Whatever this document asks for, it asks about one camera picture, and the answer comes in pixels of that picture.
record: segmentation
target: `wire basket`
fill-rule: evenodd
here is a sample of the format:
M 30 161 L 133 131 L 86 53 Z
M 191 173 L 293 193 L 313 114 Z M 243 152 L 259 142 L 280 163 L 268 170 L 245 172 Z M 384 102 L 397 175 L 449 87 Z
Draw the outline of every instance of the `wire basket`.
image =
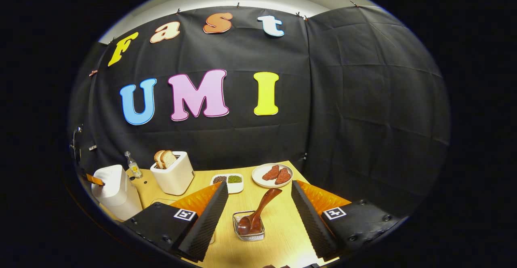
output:
M 245 241 L 245 242 L 260 241 L 260 240 L 263 240 L 264 237 L 266 236 L 266 229 L 264 229 L 264 223 L 262 222 L 262 218 L 260 218 L 260 217 L 259 217 L 260 224 L 262 226 L 262 231 L 260 233 L 249 234 L 249 235 L 240 235 L 239 234 L 238 224 L 240 222 L 240 219 L 243 218 L 244 216 L 251 215 L 254 212 L 255 211 L 239 211 L 239 212 L 233 213 L 233 230 L 235 231 L 235 234 L 237 235 L 237 237 L 239 237 L 239 239 L 241 241 Z

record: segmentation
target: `yellow letter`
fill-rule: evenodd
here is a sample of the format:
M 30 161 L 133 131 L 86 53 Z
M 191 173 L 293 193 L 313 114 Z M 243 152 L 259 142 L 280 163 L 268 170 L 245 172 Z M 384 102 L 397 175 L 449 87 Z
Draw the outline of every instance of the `yellow letter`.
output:
M 256 115 L 274 115 L 278 113 L 275 105 L 275 81 L 278 75 L 271 72 L 259 72 L 253 75 L 258 82 L 258 106 L 253 110 Z
M 113 65 L 113 64 L 115 64 L 116 62 L 120 61 L 120 58 L 122 58 L 120 53 L 121 52 L 124 53 L 128 49 L 129 43 L 131 43 L 131 40 L 134 40 L 135 38 L 137 38 L 137 36 L 138 36 L 138 32 L 135 32 L 134 34 L 131 34 L 127 38 L 124 38 L 123 40 L 120 40 L 117 43 L 117 47 L 115 48 L 115 52 L 113 53 L 113 56 L 111 57 L 111 60 L 107 64 L 108 67 Z
M 177 36 L 179 34 L 179 21 L 173 21 L 171 23 L 166 23 L 161 27 L 156 29 L 156 34 L 151 36 L 149 40 L 151 43 L 161 42 L 164 39 L 170 40 L 171 38 Z

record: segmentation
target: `letter u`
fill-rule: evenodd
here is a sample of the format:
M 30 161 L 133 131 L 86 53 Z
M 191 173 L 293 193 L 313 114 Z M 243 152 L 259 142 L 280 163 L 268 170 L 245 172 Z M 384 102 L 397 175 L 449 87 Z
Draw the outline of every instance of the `letter u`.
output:
M 137 87 L 134 84 L 122 87 L 120 90 L 120 95 L 122 96 L 122 111 L 128 123 L 138 126 L 146 124 L 151 120 L 155 114 L 155 98 L 153 93 L 155 84 L 155 78 L 150 78 L 140 83 L 140 88 L 144 89 L 145 109 L 142 113 L 135 111 L 133 93 Z

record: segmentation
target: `steak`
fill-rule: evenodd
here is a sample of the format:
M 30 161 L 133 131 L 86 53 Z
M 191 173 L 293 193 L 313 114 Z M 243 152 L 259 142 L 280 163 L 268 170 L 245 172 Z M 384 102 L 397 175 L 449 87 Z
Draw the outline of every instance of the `steak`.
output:
M 283 168 L 282 170 L 280 170 L 280 173 L 278 174 L 278 178 L 275 181 L 275 184 L 278 185 L 278 184 L 286 183 L 287 181 L 289 181 L 289 179 L 290 179 L 290 174 L 288 172 L 288 169 Z
M 269 170 L 266 174 L 264 174 L 264 176 L 262 176 L 262 179 L 263 180 L 273 180 L 273 179 L 277 178 L 278 174 L 280 173 L 279 168 L 280 168 L 279 165 L 273 166 L 273 168 L 271 168 L 271 170 Z

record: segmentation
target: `white dish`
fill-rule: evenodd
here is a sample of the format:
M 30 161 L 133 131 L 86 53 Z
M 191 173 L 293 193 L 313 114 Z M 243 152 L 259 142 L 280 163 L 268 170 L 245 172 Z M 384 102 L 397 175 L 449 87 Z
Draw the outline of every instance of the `white dish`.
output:
M 244 189 L 244 178 L 242 178 L 242 175 L 241 174 L 237 174 L 237 173 L 232 173 L 232 174 L 217 174 L 217 175 L 214 175 L 214 177 L 212 177 L 212 179 L 210 179 L 210 185 L 213 185 L 214 184 L 214 179 L 218 176 L 226 176 L 227 177 L 227 185 L 228 185 L 228 193 L 229 194 L 237 194 L 239 193 L 240 191 L 242 191 Z M 240 179 L 242 179 L 242 182 L 240 183 L 228 183 L 228 178 L 230 176 L 239 176 Z
M 262 179 L 262 176 L 264 176 L 264 174 L 269 172 L 271 170 L 271 168 L 275 165 L 278 165 L 280 170 L 282 170 L 283 168 L 288 169 L 288 172 L 291 175 L 291 178 L 289 178 L 289 180 L 287 182 L 276 185 L 275 184 L 276 179 L 271 179 L 271 180 Z M 257 168 L 255 168 L 253 170 L 253 172 L 251 173 L 251 178 L 253 179 L 253 181 L 255 181 L 255 183 L 257 183 L 258 185 L 260 185 L 262 187 L 278 188 L 278 187 L 287 185 L 292 180 L 292 170 L 291 170 L 291 168 L 287 167 L 286 165 L 277 164 L 277 163 L 267 163 L 267 164 L 260 165 Z

